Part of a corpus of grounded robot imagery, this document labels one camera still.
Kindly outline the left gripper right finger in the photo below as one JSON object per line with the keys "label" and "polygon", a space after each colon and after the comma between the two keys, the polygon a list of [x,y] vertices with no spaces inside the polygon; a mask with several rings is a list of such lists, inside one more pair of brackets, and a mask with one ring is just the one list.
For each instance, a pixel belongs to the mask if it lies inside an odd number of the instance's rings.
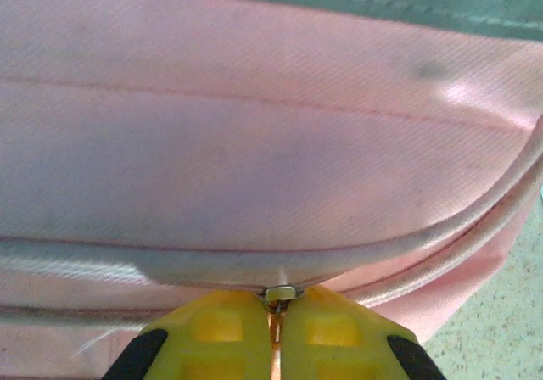
{"label": "left gripper right finger", "polygon": [[282,379],[440,379],[409,329],[321,286],[292,301],[280,330]]}

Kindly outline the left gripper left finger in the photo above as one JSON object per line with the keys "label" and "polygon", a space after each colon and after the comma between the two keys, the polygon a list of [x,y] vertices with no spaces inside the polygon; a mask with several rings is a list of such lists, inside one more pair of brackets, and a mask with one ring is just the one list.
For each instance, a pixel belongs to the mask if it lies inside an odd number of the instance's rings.
{"label": "left gripper left finger", "polygon": [[272,342],[262,301],[217,291],[148,324],[104,379],[270,379]]}

